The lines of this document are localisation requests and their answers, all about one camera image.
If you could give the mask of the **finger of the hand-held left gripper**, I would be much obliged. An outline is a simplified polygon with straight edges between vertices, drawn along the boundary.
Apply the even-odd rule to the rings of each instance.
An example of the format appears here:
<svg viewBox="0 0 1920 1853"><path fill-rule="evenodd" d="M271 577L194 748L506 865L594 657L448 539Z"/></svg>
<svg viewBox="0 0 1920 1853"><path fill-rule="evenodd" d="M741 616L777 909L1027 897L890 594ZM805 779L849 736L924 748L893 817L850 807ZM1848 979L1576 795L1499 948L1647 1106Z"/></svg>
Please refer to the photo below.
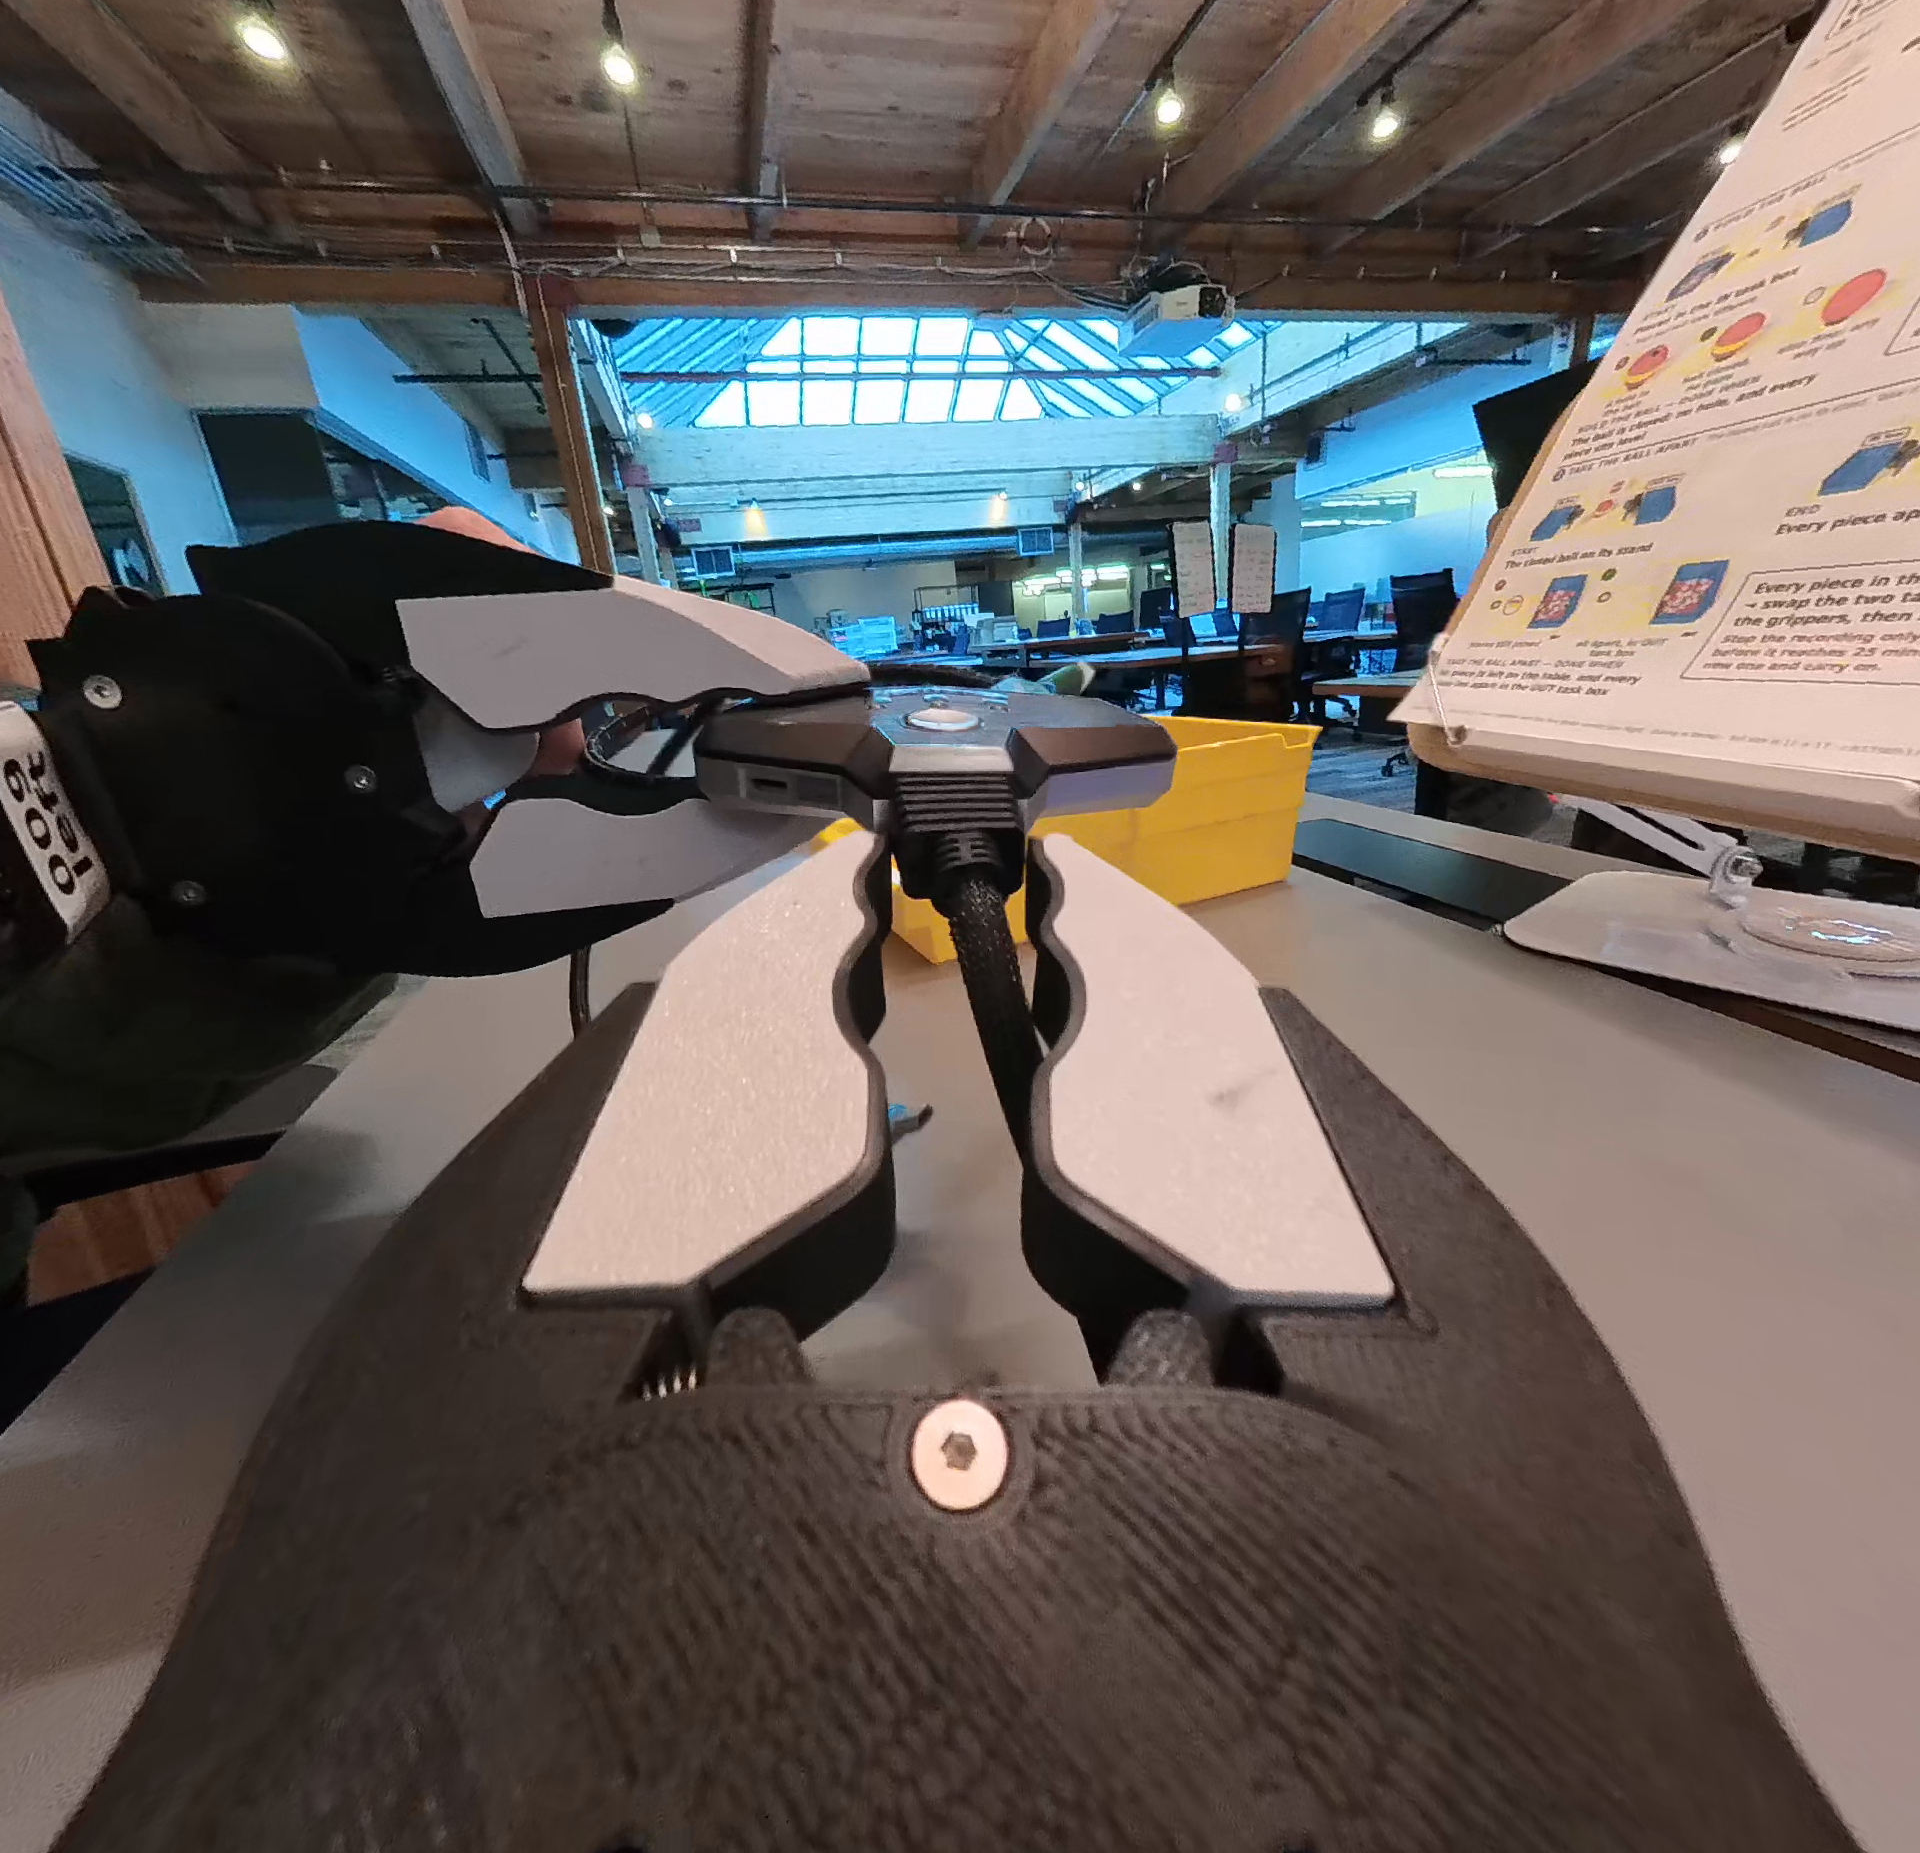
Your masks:
<svg viewBox="0 0 1920 1853"><path fill-rule="evenodd" d="M495 786L464 865L479 920L676 905L755 875L830 829L830 807L671 796L594 810L569 783Z"/></svg>
<svg viewBox="0 0 1920 1853"><path fill-rule="evenodd" d="M638 578L568 592L397 602L433 799L467 810L519 781L549 725L615 697L657 708L865 684L865 664L770 613Z"/></svg>

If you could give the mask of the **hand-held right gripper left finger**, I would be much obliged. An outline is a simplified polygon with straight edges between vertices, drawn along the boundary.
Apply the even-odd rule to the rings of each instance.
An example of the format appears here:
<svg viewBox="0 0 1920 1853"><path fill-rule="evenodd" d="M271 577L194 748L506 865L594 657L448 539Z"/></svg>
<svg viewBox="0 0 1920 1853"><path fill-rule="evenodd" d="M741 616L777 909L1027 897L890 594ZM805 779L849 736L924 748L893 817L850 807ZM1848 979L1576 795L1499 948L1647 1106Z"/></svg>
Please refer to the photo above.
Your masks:
<svg viewBox="0 0 1920 1853"><path fill-rule="evenodd" d="M529 1302L857 1302L897 1241L869 830L714 918L655 985Z"/></svg>

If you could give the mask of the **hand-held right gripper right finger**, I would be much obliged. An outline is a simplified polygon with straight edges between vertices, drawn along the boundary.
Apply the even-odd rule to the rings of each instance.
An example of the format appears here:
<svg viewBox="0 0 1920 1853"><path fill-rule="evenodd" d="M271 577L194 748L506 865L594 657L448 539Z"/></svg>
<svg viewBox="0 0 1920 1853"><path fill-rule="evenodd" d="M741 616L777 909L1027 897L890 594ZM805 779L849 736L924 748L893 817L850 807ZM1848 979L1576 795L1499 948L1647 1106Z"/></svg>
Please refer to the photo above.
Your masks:
<svg viewBox="0 0 1920 1853"><path fill-rule="evenodd" d="M1027 850L1043 1052L1021 1249L1079 1319L1385 1312L1392 1270L1255 973L1084 850Z"/></svg>

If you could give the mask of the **grey desk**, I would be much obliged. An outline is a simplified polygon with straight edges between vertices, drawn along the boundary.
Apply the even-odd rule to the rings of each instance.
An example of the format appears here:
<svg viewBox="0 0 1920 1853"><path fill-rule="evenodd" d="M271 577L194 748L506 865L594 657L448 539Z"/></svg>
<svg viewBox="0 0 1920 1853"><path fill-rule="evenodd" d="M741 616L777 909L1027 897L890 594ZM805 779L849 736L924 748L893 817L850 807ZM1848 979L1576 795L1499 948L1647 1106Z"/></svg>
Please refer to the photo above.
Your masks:
<svg viewBox="0 0 1920 1853"><path fill-rule="evenodd" d="M1918 1851L1918 1086L1321 875L1201 905L1521 1220L1638 1395L1860 1846ZM418 991L3 1435L3 1851L46 1851L389 1216L568 1041Z"/></svg>

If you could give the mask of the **wooden pillar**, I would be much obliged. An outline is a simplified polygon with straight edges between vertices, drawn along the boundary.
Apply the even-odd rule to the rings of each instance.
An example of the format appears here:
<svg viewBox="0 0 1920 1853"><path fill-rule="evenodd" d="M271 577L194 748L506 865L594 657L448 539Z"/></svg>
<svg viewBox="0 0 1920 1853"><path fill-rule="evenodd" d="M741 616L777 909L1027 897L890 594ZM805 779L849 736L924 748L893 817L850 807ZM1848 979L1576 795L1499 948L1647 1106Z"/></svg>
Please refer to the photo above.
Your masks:
<svg viewBox="0 0 1920 1853"><path fill-rule="evenodd" d="M31 688L31 642L58 637L90 589L109 565L3 306L3 688Z"/></svg>

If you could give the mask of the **yellow plastic bin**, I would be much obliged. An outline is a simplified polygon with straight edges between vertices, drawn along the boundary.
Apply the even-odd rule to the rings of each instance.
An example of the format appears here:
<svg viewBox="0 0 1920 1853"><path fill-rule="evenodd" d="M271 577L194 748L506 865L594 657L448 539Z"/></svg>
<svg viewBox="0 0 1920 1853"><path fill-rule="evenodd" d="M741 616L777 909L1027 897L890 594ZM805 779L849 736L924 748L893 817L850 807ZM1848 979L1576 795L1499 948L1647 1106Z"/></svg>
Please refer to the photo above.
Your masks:
<svg viewBox="0 0 1920 1853"><path fill-rule="evenodd" d="M1139 759L1087 759L1096 745L1113 745L1122 719L1155 728L1168 748L1162 795L1148 804L1122 796L1122 770L1139 770ZM1310 723L1139 714L1047 728L1037 732L1047 776L1031 835L1065 835L1168 905L1281 883L1316 740Z"/></svg>

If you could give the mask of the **black office chair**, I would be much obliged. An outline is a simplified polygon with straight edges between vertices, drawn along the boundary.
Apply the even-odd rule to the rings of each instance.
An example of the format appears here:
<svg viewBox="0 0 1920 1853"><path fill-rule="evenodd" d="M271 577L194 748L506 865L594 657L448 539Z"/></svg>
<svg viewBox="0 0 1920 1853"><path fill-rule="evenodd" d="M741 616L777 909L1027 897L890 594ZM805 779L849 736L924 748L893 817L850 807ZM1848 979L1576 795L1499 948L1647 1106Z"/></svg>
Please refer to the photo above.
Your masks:
<svg viewBox="0 0 1920 1853"><path fill-rule="evenodd" d="M253 1095L224 1109L202 1126L151 1140L142 1145L52 1145L3 1161L3 1177L14 1180L39 1216L83 1198L162 1187L253 1163L334 1086L339 1078L328 1066L302 1066L268 1081Z"/></svg>

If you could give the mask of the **ceiling skylight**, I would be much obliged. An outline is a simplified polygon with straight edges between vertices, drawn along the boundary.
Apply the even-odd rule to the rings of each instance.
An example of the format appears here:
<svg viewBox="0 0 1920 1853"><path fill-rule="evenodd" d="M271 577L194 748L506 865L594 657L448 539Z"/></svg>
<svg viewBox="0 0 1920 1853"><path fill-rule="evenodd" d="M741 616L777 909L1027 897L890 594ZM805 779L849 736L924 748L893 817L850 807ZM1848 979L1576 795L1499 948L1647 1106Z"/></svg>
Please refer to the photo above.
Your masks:
<svg viewBox="0 0 1920 1853"><path fill-rule="evenodd" d="M638 425L777 428L1126 420L1219 375L1258 329L1152 353L1087 314L671 314L608 344Z"/></svg>

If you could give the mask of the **row of background desks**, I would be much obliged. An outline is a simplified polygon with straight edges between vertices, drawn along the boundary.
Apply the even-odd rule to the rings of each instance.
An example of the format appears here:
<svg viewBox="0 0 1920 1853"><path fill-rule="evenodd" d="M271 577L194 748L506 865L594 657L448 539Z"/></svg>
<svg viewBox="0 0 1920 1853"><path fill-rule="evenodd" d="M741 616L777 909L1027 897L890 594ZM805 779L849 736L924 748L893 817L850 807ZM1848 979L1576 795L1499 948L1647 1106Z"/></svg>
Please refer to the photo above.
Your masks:
<svg viewBox="0 0 1920 1853"><path fill-rule="evenodd" d="M878 684L1051 684L1132 708L1142 697L1166 714L1179 688L1179 715L1279 719L1327 725L1327 710L1345 702L1358 740L1391 739L1387 714L1424 672L1424 654L1454 604L1454 571L1421 571L1391 578L1392 625L1335 632L1332 602L1310 625L1310 594L1281 592L1264 616L1234 634L1139 642L1095 652L1090 643L1037 642L997 657L897 657L869 665Z"/></svg>

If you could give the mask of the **ceiling projector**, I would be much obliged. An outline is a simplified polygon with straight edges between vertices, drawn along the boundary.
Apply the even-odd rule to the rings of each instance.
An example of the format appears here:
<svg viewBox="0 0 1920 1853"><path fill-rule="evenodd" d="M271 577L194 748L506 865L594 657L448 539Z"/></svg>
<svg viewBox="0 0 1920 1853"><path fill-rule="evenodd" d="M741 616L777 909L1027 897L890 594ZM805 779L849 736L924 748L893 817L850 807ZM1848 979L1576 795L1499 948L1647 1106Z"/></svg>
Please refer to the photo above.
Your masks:
<svg viewBox="0 0 1920 1853"><path fill-rule="evenodd" d="M1118 354L1179 361L1234 329L1238 303L1219 282L1149 285L1118 319Z"/></svg>

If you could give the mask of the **printed instruction sheet board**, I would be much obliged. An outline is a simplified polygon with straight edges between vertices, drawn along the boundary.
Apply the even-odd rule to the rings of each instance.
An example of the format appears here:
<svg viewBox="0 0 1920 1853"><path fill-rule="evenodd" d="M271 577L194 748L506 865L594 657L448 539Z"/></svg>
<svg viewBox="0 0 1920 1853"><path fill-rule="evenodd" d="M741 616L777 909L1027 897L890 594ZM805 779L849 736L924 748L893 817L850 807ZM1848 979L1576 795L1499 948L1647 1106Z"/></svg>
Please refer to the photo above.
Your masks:
<svg viewBox="0 0 1920 1853"><path fill-rule="evenodd" d="M1918 0L1831 0L1535 455L1421 763L1918 861Z"/></svg>

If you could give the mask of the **black desk rail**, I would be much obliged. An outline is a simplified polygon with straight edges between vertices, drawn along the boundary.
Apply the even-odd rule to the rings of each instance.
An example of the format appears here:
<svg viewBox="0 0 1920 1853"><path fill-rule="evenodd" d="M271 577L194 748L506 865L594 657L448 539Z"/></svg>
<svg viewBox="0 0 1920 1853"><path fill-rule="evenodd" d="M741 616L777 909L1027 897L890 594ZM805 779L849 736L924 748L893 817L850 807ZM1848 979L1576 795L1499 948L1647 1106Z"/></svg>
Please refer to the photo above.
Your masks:
<svg viewBox="0 0 1920 1853"><path fill-rule="evenodd" d="M1532 839L1501 839L1487 853L1467 850L1466 839L1467 830L1414 817L1366 825L1349 804L1313 799L1298 835L1298 865L1480 930L1532 918L1539 905L1584 879L1628 879L1618 860L1574 855ZM1608 959L1595 959L1592 968L1855 1066L1918 1078L1918 1035L1908 1027L1848 1020L1825 1009L1728 991L1693 973Z"/></svg>

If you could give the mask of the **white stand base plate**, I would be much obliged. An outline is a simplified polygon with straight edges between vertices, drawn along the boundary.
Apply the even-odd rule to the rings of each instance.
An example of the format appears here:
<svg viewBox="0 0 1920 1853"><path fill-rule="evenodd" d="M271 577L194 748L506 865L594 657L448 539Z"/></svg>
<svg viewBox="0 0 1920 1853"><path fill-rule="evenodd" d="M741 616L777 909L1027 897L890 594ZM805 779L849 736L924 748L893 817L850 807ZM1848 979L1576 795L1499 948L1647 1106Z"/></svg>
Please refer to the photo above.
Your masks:
<svg viewBox="0 0 1920 1853"><path fill-rule="evenodd" d="M1753 846L1682 812L1557 804L1682 875L1584 875L1499 923L1517 948L1918 1035L1918 909L1760 888Z"/></svg>

